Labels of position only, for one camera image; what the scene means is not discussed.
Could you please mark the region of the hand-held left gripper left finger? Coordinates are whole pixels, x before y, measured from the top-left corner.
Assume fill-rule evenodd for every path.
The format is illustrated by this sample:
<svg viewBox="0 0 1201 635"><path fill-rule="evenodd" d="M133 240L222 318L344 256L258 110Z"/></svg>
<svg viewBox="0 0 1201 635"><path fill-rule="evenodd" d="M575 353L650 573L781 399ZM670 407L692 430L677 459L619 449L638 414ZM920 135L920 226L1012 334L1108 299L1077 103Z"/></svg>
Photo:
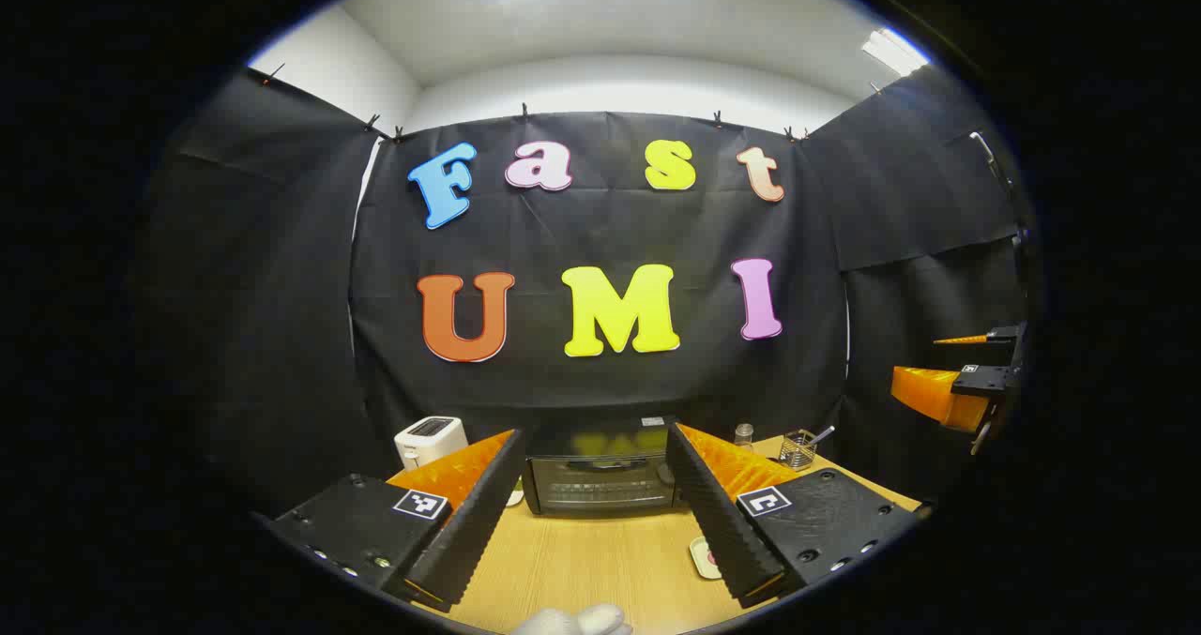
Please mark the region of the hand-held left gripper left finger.
<svg viewBox="0 0 1201 635"><path fill-rule="evenodd" d="M501 431L392 478L339 478L265 528L352 583L448 612L522 475L526 439Z"/></svg>

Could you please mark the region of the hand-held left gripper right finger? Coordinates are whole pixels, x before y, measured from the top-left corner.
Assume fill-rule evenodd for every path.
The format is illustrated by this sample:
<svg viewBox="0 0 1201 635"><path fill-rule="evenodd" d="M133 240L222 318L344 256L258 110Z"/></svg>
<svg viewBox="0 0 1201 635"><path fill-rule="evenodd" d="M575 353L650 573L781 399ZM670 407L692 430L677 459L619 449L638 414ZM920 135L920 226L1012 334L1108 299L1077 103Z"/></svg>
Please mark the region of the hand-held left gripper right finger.
<svg viewBox="0 0 1201 635"><path fill-rule="evenodd" d="M667 423L667 465L742 609L858 569L930 517L930 507L815 457L809 467Z"/></svg>

